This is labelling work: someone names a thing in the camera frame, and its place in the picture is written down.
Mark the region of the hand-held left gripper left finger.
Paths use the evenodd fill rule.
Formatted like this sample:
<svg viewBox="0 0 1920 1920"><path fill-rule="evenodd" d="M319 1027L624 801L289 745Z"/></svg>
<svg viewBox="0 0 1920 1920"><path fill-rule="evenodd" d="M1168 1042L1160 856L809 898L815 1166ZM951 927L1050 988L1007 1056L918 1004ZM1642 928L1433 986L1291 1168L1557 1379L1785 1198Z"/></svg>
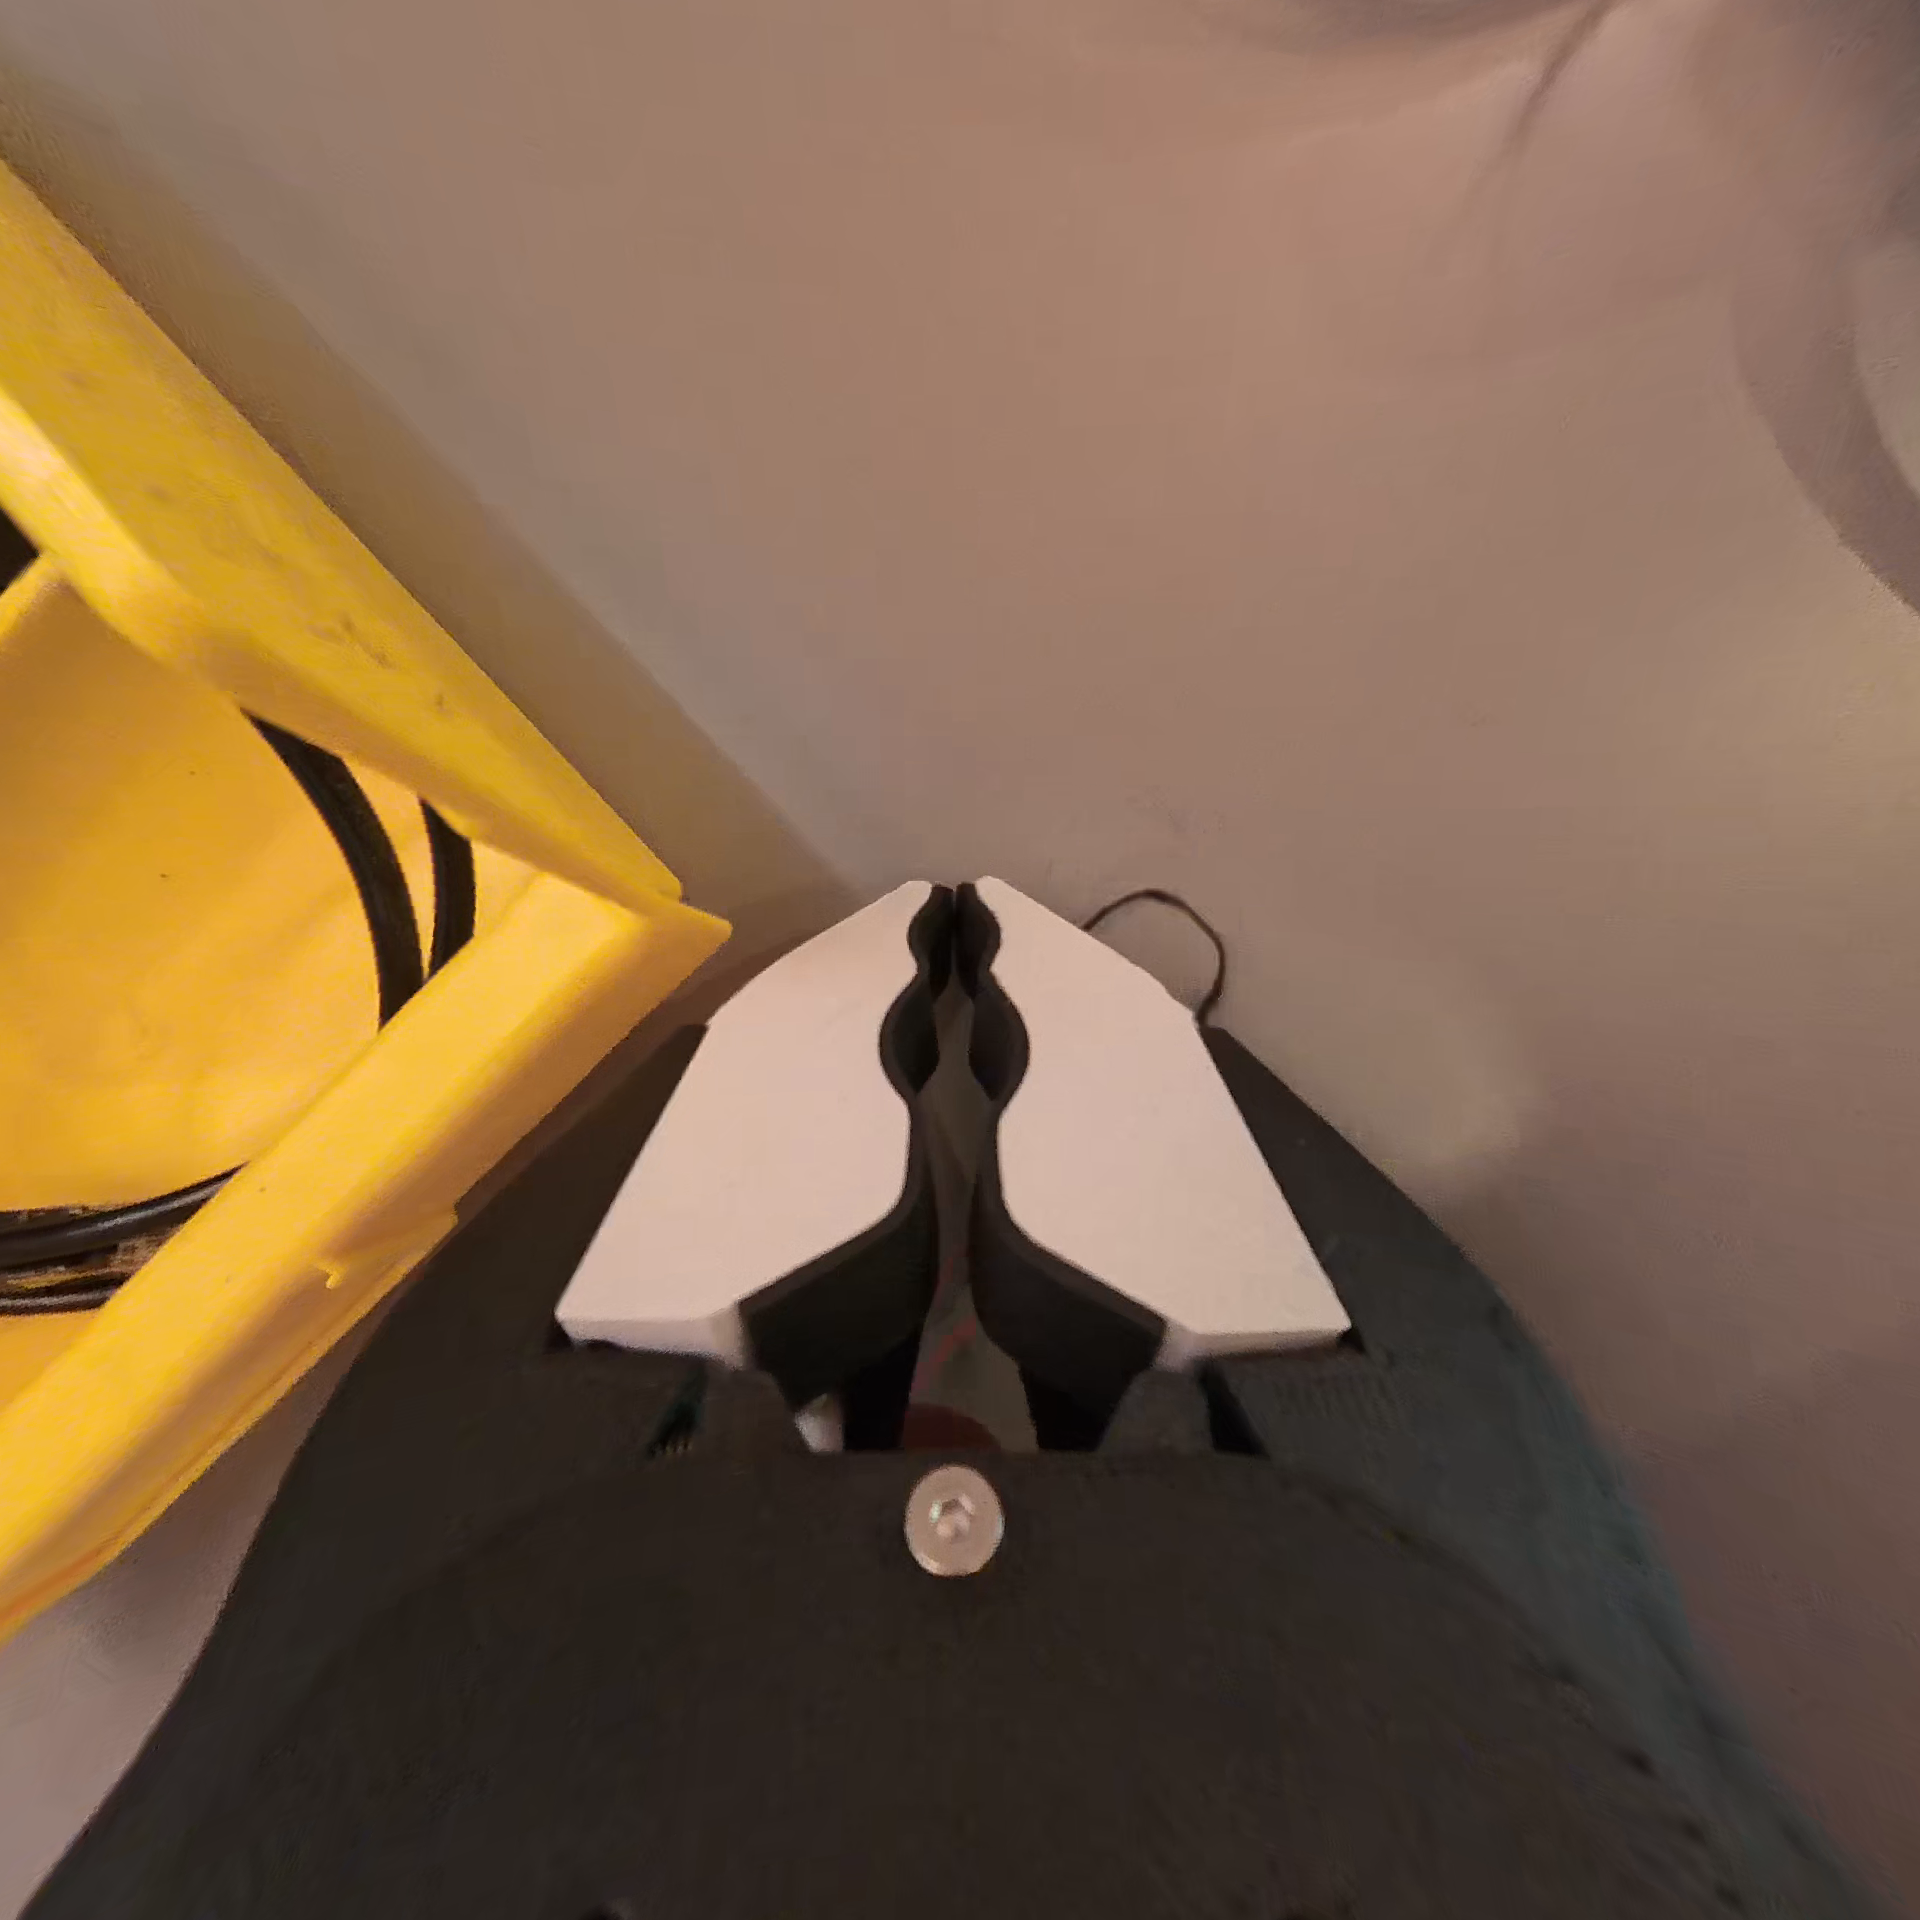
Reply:
<svg viewBox="0 0 1920 1920"><path fill-rule="evenodd" d="M911 881L743 986L698 1031L554 1318L576 1347L722 1362L793 1410L921 1344L938 1210L951 888Z"/></svg>

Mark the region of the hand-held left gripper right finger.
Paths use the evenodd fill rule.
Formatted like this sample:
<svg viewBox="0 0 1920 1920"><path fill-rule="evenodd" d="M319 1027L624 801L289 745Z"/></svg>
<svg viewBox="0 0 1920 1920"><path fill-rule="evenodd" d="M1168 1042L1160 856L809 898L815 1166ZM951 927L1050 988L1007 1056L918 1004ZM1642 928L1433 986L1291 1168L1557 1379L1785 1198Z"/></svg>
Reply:
<svg viewBox="0 0 1920 1920"><path fill-rule="evenodd" d="M1093 1450L1139 1377L1318 1353L1353 1319L1195 1012L1006 881L955 898L977 1324L1045 1450Z"/></svg>

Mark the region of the yellow plastic bin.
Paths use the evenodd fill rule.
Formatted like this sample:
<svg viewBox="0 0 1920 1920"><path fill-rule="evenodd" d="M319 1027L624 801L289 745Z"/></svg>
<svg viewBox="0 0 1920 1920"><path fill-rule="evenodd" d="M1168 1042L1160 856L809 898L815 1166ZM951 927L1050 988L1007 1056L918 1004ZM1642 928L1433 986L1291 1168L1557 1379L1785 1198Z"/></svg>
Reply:
<svg viewBox="0 0 1920 1920"><path fill-rule="evenodd" d="M728 935L3 171L3 1639Z"/></svg>

